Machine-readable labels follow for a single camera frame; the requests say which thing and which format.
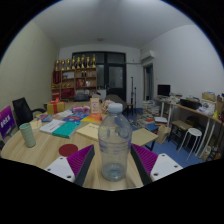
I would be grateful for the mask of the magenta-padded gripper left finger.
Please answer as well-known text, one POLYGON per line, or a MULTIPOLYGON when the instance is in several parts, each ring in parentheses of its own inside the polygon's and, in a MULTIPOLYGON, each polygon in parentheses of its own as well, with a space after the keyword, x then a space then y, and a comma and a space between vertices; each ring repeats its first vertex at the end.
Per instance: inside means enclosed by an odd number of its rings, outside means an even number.
POLYGON ((89 145, 68 157, 58 157, 46 171, 82 186, 94 155, 94 146, 89 145))

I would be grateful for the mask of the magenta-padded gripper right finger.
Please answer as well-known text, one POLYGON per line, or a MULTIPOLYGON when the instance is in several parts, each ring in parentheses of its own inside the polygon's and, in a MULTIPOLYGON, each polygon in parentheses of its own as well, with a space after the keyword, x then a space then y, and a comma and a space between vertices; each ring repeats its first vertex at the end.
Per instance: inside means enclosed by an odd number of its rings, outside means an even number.
POLYGON ((131 155, 135 161, 143 185, 150 184, 182 169, 182 167, 167 154, 154 152, 132 144, 131 155))

